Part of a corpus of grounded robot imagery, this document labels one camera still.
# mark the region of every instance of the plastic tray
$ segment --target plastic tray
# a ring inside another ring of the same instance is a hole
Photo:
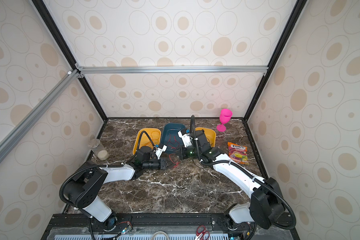
[[[160,136],[161,136],[161,131],[160,129],[157,129],[157,128],[143,128],[143,129],[140,129],[140,131],[137,133],[137,137],[136,137],[136,140],[135,140],[135,145],[133,147],[133,154],[135,154],[136,150],[137,150],[137,142],[139,140],[139,136],[140,136],[140,133],[142,131],[146,131],[149,135],[149,137],[152,139],[152,142],[154,142],[154,144],[159,144],[159,141],[160,141]],[[139,147],[142,147],[142,146],[148,146],[148,147],[151,147],[153,148],[152,144],[150,143],[148,137],[143,134],[143,136],[141,137],[141,140],[140,140],[140,146]]]
[[[160,143],[167,146],[165,153],[171,154],[179,146],[183,146],[183,140],[177,134],[185,126],[181,123],[167,123],[164,126],[163,134],[161,135]]]
[[[205,128],[205,127],[196,127],[195,130],[204,130],[204,134],[206,136],[206,138],[209,141],[209,144],[211,145],[211,147],[215,146],[215,142],[216,142],[216,132],[213,131],[210,128]]]

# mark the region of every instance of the blue tray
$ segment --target blue tray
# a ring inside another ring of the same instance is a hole
[[[184,145],[183,140],[177,134],[177,132],[184,128],[185,126],[183,124],[172,122],[167,123],[164,126],[160,143],[167,146],[167,150],[165,151],[166,154],[171,154],[174,152],[175,149],[172,147],[177,148]]]

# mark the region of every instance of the yellow tray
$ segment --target yellow tray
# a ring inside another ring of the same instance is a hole
[[[197,130],[204,130],[205,136],[209,141],[209,144],[211,145],[211,147],[215,146],[215,142],[216,142],[216,132],[213,131],[210,128],[205,128],[205,127],[196,127],[195,129]]]
[[[146,131],[148,133],[149,137],[152,139],[152,142],[154,142],[155,145],[159,144],[159,142],[160,142],[160,137],[161,137],[160,129],[143,128],[137,133],[137,137],[135,140],[135,146],[133,147],[133,154],[135,154],[135,152],[137,150],[137,142],[139,140],[139,136],[142,131]],[[153,148],[152,144],[150,143],[148,137],[145,134],[143,134],[143,136],[141,137],[141,140],[140,140],[140,147],[142,147],[142,146],[148,146],[150,148]]]

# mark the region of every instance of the silver metal bar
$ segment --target silver metal bar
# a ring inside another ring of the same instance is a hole
[[[20,122],[8,136],[0,142],[0,163],[18,144],[33,125],[43,116],[48,108],[55,102],[60,94],[68,87],[72,80],[77,79],[77,70],[71,70],[70,75],[66,75],[40,102],[34,109]]]
[[[253,73],[267,72],[268,66],[175,66],[175,67],[80,67],[84,74],[101,73]]]

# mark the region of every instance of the candy bag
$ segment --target candy bag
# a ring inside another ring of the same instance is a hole
[[[228,142],[228,156],[239,164],[249,165],[247,147]]]

